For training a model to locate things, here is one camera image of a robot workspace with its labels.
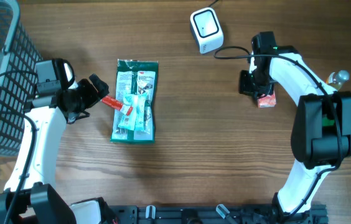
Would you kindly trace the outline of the orange white small box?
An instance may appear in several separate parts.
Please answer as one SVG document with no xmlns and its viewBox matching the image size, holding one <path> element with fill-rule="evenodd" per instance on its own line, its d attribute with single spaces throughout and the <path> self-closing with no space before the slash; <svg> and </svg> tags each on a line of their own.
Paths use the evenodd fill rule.
<svg viewBox="0 0 351 224">
<path fill-rule="evenodd" d="M 276 94 L 275 91 L 270 95 L 261 95 L 257 99 L 257 105 L 259 108 L 273 108 L 276 106 Z"/>
</svg>

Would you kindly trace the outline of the green wipes packet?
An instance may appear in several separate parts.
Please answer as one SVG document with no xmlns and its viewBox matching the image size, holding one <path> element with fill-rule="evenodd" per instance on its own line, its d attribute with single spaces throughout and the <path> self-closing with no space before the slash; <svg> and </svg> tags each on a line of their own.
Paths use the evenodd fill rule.
<svg viewBox="0 0 351 224">
<path fill-rule="evenodd" d="M 158 71 L 157 61 L 118 60 L 115 99 L 132 111 L 129 115 L 115 111 L 111 142 L 155 142 L 153 104 Z"/>
</svg>

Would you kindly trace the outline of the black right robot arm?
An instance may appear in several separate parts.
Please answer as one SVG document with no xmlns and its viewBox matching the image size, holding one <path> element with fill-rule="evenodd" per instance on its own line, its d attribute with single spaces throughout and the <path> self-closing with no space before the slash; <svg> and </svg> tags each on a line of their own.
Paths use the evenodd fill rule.
<svg viewBox="0 0 351 224">
<path fill-rule="evenodd" d="M 351 156 L 351 92 L 322 81 L 292 46 L 255 46 L 243 80 L 244 94 L 256 99 L 279 83 L 297 106 L 291 132 L 294 164 L 284 186 L 275 193 L 277 222 L 298 222 L 311 214 L 311 202 L 321 183 Z"/>
</svg>

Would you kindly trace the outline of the yellow oil bottle silver cap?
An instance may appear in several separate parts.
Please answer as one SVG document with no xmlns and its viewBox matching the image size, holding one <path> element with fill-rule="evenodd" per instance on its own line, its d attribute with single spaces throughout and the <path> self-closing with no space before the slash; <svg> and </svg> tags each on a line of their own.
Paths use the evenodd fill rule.
<svg viewBox="0 0 351 224">
<path fill-rule="evenodd" d="M 340 90 L 343 84 L 349 81 L 350 74 L 346 70 L 340 70 L 338 72 L 332 72 L 326 80 L 326 84 L 334 87 L 336 90 Z"/>
</svg>

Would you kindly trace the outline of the red white candy stick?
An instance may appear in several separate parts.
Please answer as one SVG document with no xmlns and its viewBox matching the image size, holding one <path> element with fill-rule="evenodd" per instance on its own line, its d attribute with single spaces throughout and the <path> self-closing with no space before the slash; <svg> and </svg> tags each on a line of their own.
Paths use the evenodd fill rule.
<svg viewBox="0 0 351 224">
<path fill-rule="evenodd" d="M 112 107 L 113 109 L 121 112 L 122 114 L 129 116 L 133 110 L 132 106 L 128 106 L 118 100 L 116 100 L 115 98 L 111 97 L 111 96 L 105 96 L 101 99 L 101 102 L 106 104 L 109 107 Z"/>
</svg>

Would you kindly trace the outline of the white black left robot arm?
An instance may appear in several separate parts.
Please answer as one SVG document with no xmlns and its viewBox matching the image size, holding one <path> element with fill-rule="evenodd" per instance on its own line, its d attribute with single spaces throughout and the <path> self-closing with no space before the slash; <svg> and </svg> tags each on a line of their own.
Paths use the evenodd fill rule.
<svg viewBox="0 0 351 224">
<path fill-rule="evenodd" d="M 108 93 L 108 85 L 92 74 L 26 101 L 18 116 L 24 129 L 16 166 L 0 194 L 0 223 L 116 223 L 102 198 L 67 205 L 54 189 L 60 139 L 70 114 L 89 117 L 85 110 Z"/>
</svg>

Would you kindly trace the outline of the green lid jar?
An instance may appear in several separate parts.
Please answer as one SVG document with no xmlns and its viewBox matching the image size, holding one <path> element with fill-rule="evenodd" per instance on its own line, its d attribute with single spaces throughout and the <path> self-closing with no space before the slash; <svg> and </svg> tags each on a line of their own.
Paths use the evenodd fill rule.
<svg viewBox="0 0 351 224">
<path fill-rule="evenodd" d="M 329 114 L 323 114 L 322 115 L 322 126 L 323 127 L 331 127 L 334 126 L 335 124 L 335 119 L 333 116 Z"/>
</svg>

